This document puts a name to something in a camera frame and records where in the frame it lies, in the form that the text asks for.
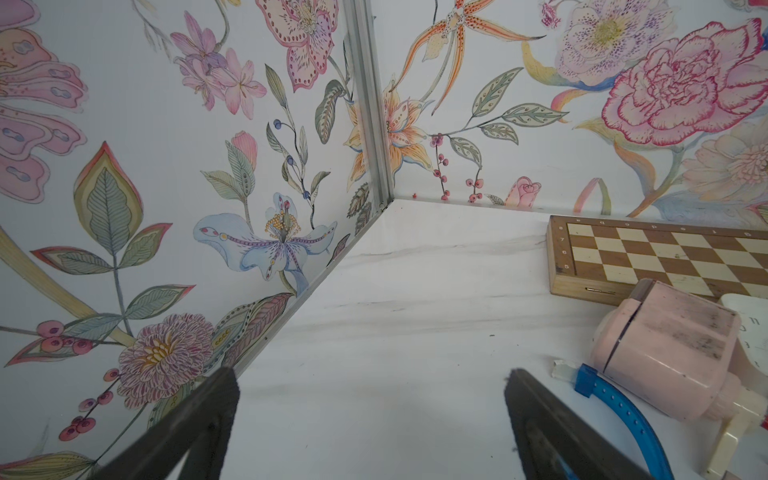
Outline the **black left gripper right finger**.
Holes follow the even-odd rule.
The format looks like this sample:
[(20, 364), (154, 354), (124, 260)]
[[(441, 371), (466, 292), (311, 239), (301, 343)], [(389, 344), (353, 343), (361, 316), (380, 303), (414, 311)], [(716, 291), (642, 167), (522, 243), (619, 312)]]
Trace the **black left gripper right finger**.
[(651, 477), (528, 371), (510, 371), (504, 398), (526, 479)]

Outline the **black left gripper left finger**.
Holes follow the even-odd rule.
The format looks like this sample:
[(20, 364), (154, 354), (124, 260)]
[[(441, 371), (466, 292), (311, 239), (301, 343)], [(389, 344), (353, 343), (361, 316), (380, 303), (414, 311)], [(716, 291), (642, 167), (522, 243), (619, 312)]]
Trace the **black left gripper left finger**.
[(181, 464), (181, 479), (218, 479), (239, 398), (235, 371), (218, 369), (96, 477), (165, 479)]

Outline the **blue translucent wristwatch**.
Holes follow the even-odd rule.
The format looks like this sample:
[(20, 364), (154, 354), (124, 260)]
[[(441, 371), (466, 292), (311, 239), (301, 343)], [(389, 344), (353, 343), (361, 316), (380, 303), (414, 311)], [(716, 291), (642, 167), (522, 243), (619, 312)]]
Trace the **blue translucent wristwatch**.
[(674, 474), (662, 443), (643, 413), (617, 387), (587, 364), (576, 366), (562, 359), (553, 361), (551, 376), (570, 383), (580, 395), (595, 396), (621, 418), (638, 445), (654, 479), (673, 480)]

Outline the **pink toy music box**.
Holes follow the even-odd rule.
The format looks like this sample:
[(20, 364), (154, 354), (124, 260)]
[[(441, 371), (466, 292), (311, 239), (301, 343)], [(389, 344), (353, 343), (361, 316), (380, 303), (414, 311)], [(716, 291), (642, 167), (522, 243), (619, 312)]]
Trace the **pink toy music box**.
[(643, 279), (593, 337), (590, 364), (608, 379), (675, 420), (721, 422), (706, 479), (726, 475), (741, 438), (767, 414), (766, 397), (729, 370), (740, 327), (731, 309)]

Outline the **wooden chessboard box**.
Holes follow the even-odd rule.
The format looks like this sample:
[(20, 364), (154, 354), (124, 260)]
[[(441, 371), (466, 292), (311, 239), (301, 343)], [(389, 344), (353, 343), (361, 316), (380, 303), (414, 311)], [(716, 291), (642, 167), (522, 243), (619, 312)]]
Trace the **wooden chessboard box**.
[(767, 234), (757, 230), (551, 216), (550, 291), (618, 305), (644, 279), (717, 301), (767, 296)]

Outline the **white square alarm clock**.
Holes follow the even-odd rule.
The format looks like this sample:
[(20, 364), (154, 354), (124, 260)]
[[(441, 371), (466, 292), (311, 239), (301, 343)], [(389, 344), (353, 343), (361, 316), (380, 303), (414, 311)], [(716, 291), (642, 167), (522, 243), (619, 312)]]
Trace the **white square alarm clock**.
[(743, 386), (767, 396), (767, 300), (740, 294), (725, 294), (720, 304), (741, 319), (729, 371)]

